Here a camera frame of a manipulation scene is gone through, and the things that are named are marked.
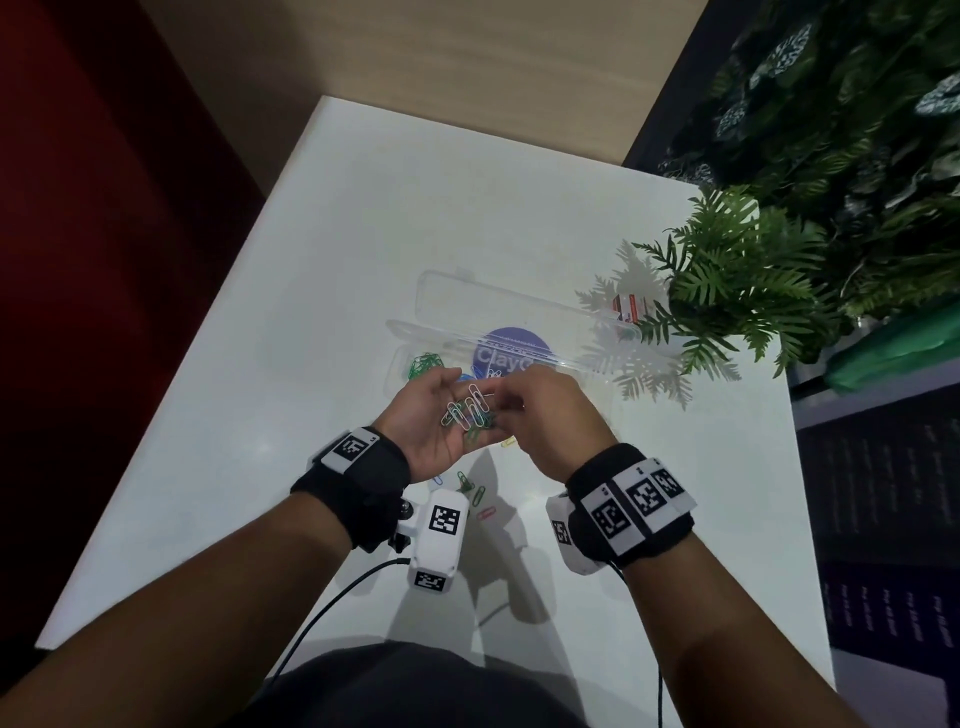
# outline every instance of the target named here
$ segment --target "red wall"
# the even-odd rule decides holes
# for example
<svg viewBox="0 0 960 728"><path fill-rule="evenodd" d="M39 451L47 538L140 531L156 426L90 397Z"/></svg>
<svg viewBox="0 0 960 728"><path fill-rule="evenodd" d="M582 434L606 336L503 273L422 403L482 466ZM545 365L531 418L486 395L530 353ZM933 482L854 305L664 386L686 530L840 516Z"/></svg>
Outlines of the red wall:
<svg viewBox="0 0 960 728"><path fill-rule="evenodd" d="M262 196L134 2L0 4L0 641L42 627Z"/></svg>

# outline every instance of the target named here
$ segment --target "forearm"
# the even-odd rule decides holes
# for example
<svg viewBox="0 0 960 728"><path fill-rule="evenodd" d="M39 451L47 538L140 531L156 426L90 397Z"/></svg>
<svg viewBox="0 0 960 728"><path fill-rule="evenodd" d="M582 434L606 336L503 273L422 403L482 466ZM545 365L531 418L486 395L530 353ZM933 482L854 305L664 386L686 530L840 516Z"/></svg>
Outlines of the forearm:
<svg viewBox="0 0 960 728"><path fill-rule="evenodd" d="M213 725L250 699L349 550L326 506L290 496L71 638L0 701L0 724Z"/></svg>
<svg viewBox="0 0 960 728"><path fill-rule="evenodd" d="M624 576L687 728L862 728L695 535Z"/></svg>

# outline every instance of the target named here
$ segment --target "wooden floor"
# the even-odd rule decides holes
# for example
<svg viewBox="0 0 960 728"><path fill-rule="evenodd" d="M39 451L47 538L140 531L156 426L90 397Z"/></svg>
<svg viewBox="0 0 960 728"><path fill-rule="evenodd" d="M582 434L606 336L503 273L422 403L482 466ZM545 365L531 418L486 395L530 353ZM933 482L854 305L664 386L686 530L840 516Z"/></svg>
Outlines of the wooden floor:
<svg viewBox="0 0 960 728"><path fill-rule="evenodd" d="M619 164L706 0L140 0L268 191L321 94Z"/></svg>

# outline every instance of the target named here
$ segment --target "person's right hand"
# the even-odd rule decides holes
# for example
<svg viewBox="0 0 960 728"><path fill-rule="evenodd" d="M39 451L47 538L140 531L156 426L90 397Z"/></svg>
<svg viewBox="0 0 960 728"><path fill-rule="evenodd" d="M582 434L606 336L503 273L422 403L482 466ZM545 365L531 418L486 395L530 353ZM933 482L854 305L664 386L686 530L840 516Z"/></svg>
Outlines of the person's right hand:
<svg viewBox="0 0 960 728"><path fill-rule="evenodd" d="M576 380L540 364L497 383L496 410L497 426L516 437L541 473L562 483L616 445Z"/></svg>

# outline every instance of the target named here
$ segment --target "purple circle sticker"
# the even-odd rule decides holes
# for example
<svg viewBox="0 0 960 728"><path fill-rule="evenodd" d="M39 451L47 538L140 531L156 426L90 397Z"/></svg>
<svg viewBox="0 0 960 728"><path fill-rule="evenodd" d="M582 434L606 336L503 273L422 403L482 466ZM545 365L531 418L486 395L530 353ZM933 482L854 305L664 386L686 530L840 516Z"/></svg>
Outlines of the purple circle sticker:
<svg viewBox="0 0 960 728"><path fill-rule="evenodd" d="M497 328L477 344L473 374L478 379L522 372L534 362L550 363L553 352L533 331L520 327Z"/></svg>

